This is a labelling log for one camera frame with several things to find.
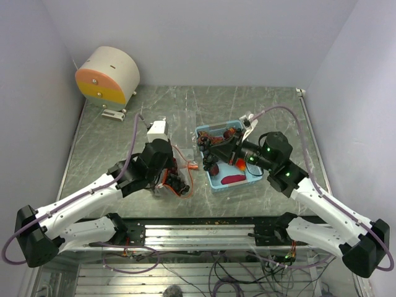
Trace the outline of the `clear orange-zip bag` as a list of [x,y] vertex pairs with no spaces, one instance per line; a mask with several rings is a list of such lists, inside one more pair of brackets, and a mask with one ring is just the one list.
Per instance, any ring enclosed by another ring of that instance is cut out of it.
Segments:
[[194,128],[196,127],[196,113],[193,111],[176,111],[174,113],[159,114],[155,120],[165,120],[168,123],[168,138],[173,148],[173,158],[178,164],[178,173],[190,186],[190,190],[183,196],[177,196],[173,190],[165,185],[167,169],[163,170],[157,178],[157,184],[151,189],[156,198],[177,197],[188,199],[194,190],[192,171],[198,170],[199,166],[195,159],[196,140]]

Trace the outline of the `dark red grape bunch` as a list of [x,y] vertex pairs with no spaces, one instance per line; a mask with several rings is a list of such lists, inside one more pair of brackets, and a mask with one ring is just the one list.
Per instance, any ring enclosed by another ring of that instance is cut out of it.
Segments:
[[175,158],[172,167],[166,171],[165,185],[169,186],[177,196],[183,196],[190,190],[190,186],[178,173],[178,164]]

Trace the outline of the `dark blue grape bunch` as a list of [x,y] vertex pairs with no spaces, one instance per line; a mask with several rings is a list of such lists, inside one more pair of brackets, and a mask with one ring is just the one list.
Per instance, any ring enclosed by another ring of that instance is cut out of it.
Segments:
[[200,136],[197,140],[197,144],[199,146],[200,152],[202,153],[203,168],[209,173],[211,164],[218,162],[218,158],[210,152],[212,141],[207,136]]

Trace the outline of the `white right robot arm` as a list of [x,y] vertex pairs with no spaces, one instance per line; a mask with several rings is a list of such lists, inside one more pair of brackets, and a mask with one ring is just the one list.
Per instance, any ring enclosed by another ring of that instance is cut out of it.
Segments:
[[200,136],[198,146],[204,154],[205,166],[213,170],[215,161],[235,165],[238,160],[268,172],[269,184],[287,198],[307,206],[330,228],[310,223],[293,213],[284,213],[273,229],[274,240],[281,245],[291,240],[323,249],[342,259],[354,274],[369,278],[389,253],[390,226],[378,219],[372,221],[325,192],[309,173],[290,159],[293,147],[281,132],[261,136],[262,145],[244,139],[235,130],[221,142]]

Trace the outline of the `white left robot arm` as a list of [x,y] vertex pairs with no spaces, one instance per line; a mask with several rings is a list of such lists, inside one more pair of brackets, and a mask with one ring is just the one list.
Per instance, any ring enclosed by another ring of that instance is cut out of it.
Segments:
[[38,209],[26,205],[17,212],[15,236],[30,268],[42,266],[59,253],[83,244],[119,246],[127,226],[116,213],[81,222],[96,209],[148,189],[162,171],[173,166],[169,140],[154,139],[141,153],[119,161],[105,174],[66,198]]

